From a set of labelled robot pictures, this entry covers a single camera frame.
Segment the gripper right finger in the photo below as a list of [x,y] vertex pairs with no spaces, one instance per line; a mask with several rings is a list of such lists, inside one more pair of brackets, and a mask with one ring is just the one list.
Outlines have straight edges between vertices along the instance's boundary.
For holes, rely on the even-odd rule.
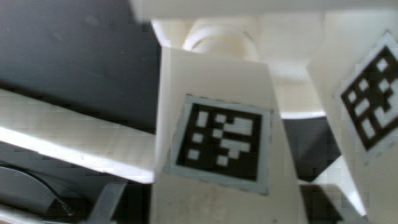
[[306,218],[310,224],[372,224],[333,184],[303,184]]

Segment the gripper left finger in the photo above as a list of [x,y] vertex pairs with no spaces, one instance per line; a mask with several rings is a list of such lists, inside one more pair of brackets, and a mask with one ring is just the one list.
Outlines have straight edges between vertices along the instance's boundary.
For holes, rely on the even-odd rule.
[[107,184],[82,224],[150,224],[150,201],[150,184]]

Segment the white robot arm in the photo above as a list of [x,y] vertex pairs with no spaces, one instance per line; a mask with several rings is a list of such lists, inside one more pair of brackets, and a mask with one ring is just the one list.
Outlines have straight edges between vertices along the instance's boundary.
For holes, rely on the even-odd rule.
[[[305,185],[301,193],[310,224],[370,224],[351,202],[335,205],[319,186]],[[104,185],[102,194],[114,199],[91,201],[84,196],[63,196],[34,173],[0,164],[0,205],[38,218],[40,224],[145,224],[150,188],[118,180]]]

